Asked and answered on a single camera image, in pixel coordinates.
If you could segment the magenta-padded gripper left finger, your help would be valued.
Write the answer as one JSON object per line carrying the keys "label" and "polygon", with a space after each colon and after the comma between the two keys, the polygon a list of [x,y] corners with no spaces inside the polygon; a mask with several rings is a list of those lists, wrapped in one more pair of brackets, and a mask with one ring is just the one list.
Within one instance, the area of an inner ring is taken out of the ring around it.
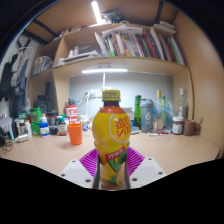
{"label": "magenta-padded gripper left finger", "polygon": [[100,164],[97,151],[92,149],[81,159],[72,159],[59,176],[83,188],[98,189]]}

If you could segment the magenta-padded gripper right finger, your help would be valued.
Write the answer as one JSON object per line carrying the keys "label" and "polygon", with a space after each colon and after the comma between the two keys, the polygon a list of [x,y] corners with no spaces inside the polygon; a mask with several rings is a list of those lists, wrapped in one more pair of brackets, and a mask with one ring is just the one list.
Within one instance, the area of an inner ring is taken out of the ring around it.
{"label": "magenta-padded gripper right finger", "polygon": [[140,188],[166,176],[153,157],[144,157],[131,147],[127,149],[125,170],[127,189]]}

